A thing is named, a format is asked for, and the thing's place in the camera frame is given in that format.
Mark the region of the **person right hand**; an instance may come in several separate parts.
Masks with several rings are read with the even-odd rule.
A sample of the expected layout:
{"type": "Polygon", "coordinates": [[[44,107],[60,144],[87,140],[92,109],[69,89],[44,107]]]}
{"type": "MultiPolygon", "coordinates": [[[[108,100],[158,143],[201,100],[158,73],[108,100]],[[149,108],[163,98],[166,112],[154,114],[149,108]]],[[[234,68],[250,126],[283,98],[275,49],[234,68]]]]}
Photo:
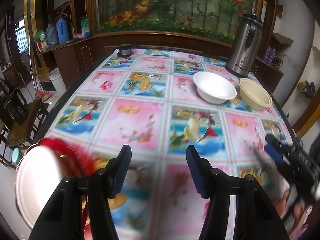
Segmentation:
{"type": "Polygon", "coordinates": [[[319,201],[308,204],[303,199],[299,200],[295,186],[290,186],[283,177],[278,184],[279,193],[274,200],[274,207],[289,239],[301,239],[317,216],[319,201]]]}

